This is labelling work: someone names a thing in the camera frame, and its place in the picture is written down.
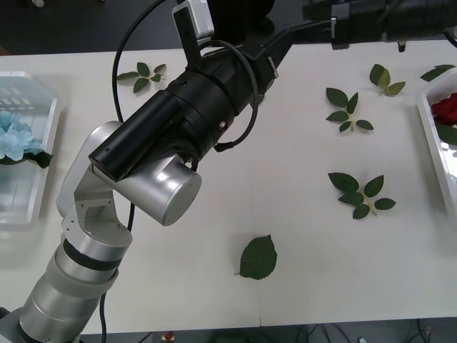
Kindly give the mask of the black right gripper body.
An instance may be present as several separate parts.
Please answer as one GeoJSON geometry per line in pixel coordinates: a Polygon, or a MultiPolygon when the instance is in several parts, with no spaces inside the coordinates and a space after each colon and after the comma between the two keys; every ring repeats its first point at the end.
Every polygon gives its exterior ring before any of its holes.
{"type": "Polygon", "coordinates": [[[351,3],[331,5],[332,49],[348,49],[351,35],[351,3]]]}

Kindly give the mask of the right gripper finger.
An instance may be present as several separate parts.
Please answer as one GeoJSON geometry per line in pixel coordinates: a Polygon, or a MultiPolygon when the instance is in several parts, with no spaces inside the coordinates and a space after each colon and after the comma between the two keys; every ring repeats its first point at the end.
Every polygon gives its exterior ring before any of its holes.
{"type": "Polygon", "coordinates": [[[292,31],[306,31],[306,30],[326,30],[331,28],[331,20],[313,21],[310,23],[299,24],[292,27],[292,31]]]}

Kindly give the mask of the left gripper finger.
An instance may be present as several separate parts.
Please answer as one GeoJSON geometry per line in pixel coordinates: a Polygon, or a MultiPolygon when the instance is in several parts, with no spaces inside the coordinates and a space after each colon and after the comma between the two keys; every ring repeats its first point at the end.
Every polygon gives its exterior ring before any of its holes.
{"type": "Polygon", "coordinates": [[[274,81],[278,78],[278,72],[273,59],[267,57],[266,66],[263,71],[263,86],[262,93],[265,94],[273,85],[274,81]]]}
{"type": "Polygon", "coordinates": [[[267,57],[271,57],[274,65],[280,65],[289,49],[293,46],[293,28],[287,28],[279,32],[263,45],[267,57]]]}

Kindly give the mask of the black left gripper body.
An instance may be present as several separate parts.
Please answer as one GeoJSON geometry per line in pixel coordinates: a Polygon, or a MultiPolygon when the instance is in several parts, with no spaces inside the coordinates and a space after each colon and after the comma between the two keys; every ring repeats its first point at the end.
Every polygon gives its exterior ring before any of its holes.
{"type": "MultiPolygon", "coordinates": [[[[258,87],[258,100],[263,101],[263,71],[267,55],[263,46],[246,43],[236,48],[251,68],[258,87]]],[[[202,56],[195,72],[206,80],[204,99],[214,106],[246,106],[253,103],[251,78],[236,53],[226,47],[202,56]]]]}

